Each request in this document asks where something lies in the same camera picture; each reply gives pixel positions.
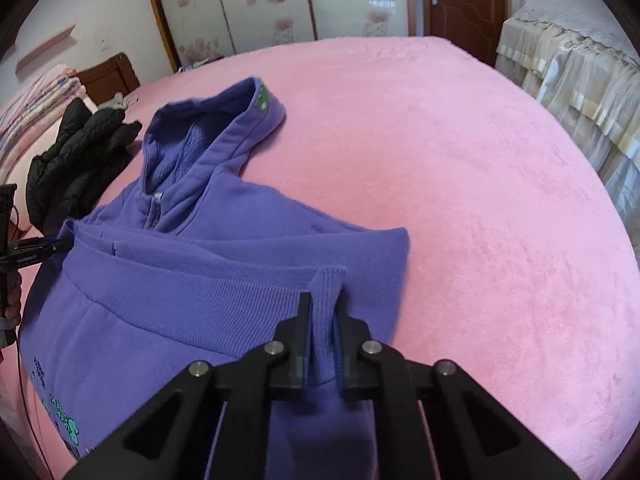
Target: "pillow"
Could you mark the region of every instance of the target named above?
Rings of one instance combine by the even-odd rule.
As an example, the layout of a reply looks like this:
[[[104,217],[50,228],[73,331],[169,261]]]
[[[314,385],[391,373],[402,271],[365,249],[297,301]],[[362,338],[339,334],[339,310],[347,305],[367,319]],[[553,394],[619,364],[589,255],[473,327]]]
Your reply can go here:
[[[87,96],[84,99],[84,104],[91,110],[92,114],[95,114],[97,106]],[[24,190],[27,184],[27,175],[29,174],[29,167],[33,157],[41,155],[46,152],[58,136],[58,128],[62,122],[62,117],[56,120],[46,131],[38,137],[38,139],[27,148],[27,150],[20,156],[18,161],[14,164],[9,172],[6,182],[14,183],[18,185],[18,189],[15,192],[14,205],[15,210],[12,211],[11,220],[20,231],[27,231],[31,227],[31,221],[29,220],[29,214],[27,213],[27,203],[24,197]]]

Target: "human hand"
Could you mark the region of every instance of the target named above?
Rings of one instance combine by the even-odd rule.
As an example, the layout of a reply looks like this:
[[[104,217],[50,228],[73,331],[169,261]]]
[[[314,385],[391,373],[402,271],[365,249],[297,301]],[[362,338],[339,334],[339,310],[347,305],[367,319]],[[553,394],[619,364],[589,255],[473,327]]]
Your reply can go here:
[[[6,297],[7,308],[4,311],[4,317],[13,321],[15,326],[18,326],[22,320],[22,316],[20,316],[22,309],[22,276],[18,272],[13,275],[10,274],[7,284],[9,293]]]

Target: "ribbed waistband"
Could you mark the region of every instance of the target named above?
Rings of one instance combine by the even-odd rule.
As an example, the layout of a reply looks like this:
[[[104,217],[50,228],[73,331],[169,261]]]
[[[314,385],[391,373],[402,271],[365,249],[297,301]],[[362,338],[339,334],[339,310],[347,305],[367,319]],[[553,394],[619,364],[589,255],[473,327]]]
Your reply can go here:
[[[277,323],[296,315],[300,292],[311,292],[315,375],[334,376],[330,330],[344,267],[246,264],[178,240],[73,231],[63,272],[89,300],[133,326],[233,358],[272,339]]]

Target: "green label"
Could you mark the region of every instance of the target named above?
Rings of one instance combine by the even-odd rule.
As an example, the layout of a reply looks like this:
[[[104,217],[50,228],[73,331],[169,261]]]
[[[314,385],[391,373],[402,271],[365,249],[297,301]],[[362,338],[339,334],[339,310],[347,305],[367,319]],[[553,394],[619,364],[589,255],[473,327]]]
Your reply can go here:
[[[263,84],[260,85],[260,91],[258,92],[257,99],[255,100],[255,107],[262,113],[266,113],[267,108],[269,108],[269,91]]]

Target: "wooden door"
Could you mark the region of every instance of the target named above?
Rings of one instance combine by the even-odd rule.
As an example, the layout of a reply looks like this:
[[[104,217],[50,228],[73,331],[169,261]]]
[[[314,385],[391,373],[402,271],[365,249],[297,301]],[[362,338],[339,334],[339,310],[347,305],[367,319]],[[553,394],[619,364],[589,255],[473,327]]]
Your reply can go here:
[[[424,0],[425,33],[447,38],[491,66],[505,20],[505,0]]]

